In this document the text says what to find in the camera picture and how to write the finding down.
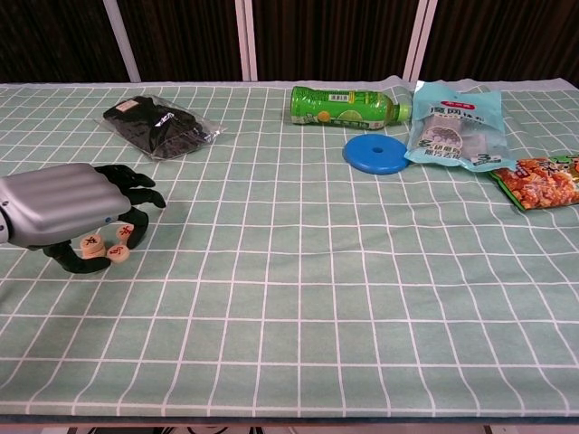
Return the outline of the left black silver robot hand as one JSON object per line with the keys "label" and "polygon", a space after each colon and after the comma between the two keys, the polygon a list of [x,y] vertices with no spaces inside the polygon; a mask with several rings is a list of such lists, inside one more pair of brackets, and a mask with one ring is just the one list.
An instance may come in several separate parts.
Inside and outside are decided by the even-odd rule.
{"label": "left black silver robot hand", "polygon": [[133,226],[126,245],[133,249],[147,232],[149,218],[138,209],[166,207],[156,183],[126,165],[72,163],[1,178],[1,242],[42,250],[73,274],[110,266],[108,258],[83,259],[71,240],[112,222]]}

